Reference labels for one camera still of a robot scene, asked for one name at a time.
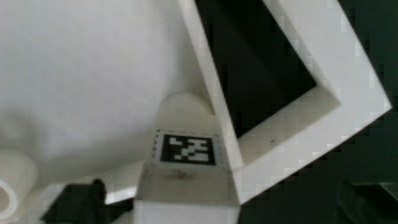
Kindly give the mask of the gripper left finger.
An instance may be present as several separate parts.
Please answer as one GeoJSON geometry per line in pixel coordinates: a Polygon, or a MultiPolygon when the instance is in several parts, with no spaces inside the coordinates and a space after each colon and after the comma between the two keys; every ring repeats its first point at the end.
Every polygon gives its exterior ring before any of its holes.
{"type": "Polygon", "coordinates": [[[26,212],[15,224],[115,224],[133,210],[133,198],[106,202],[101,179],[70,183],[40,211],[26,212]]]}

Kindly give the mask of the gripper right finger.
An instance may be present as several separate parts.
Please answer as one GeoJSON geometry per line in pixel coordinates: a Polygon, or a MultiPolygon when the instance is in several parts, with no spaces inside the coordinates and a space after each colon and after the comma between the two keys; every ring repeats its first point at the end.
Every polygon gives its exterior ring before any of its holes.
{"type": "Polygon", "coordinates": [[[341,184],[335,224],[398,224],[398,183],[341,184]]]}

